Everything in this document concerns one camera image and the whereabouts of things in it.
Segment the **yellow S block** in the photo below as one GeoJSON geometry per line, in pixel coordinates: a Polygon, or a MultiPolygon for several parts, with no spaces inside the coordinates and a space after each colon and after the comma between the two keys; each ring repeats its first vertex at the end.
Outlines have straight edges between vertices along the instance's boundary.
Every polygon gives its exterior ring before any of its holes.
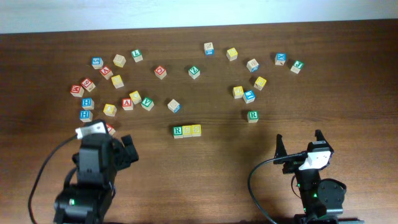
{"type": "Polygon", "coordinates": [[[191,128],[192,128],[192,136],[193,137],[201,136],[201,125],[200,124],[193,124],[193,125],[191,125],[191,128]]]}
{"type": "Polygon", "coordinates": [[[191,125],[182,126],[182,134],[184,138],[192,137],[192,126],[191,125]]]}

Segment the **blue P block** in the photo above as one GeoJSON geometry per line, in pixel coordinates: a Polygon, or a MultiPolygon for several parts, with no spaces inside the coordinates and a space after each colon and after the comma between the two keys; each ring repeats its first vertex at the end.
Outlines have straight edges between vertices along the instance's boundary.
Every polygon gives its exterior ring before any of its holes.
{"type": "Polygon", "coordinates": [[[172,99],[168,104],[167,104],[168,108],[170,111],[172,111],[173,113],[177,113],[179,111],[179,109],[181,108],[181,105],[179,102],[177,102],[175,99],[172,99]]]}

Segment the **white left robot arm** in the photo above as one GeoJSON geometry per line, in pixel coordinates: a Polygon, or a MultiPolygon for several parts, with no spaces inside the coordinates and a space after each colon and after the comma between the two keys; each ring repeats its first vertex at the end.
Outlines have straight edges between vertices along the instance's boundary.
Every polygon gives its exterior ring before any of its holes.
{"type": "Polygon", "coordinates": [[[112,137],[97,119],[75,130],[81,141],[75,164],[54,203],[54,223],[103,223],[114,196],[118,171],[139,160],[130,135],[112,137]]]}

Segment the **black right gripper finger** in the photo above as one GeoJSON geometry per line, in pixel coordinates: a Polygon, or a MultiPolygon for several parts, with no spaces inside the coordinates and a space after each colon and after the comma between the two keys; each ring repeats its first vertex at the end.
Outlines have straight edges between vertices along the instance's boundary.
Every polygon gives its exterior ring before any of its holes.
{"type": "Polygon", "coordinates": [[[325,139],[322,131],[320,129],[316,129],[315,130],[315,137],[316,137],[316,141],[313,142],[313,144],[315,146],[329,146],[328,141],[325,139]]]}
{"type": "Polygon", "coordinates": [[[277,134],[276,136],[276,149],[274,154],[273,164],[283,164],[285,163],[284,157],[287,156],[285,146],[282,140],[282,135],[277,134]]]}

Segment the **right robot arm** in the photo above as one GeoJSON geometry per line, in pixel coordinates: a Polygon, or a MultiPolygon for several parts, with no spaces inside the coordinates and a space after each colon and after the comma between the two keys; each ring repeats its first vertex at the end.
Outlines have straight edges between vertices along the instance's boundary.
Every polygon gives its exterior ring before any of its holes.
{"type": "Polygon", "coordinates": [[[315,137],[305,151],[288,155],[282,135],[278,134],[274,164],[282,164],[282,172],[293,174],[297,181],[304,213],[294,216],[295,223],[338,223],[338,215],[343,213],[346,185],[320,177],[320,171],[329,166],[334,150],[319,129],[315,137]]]}

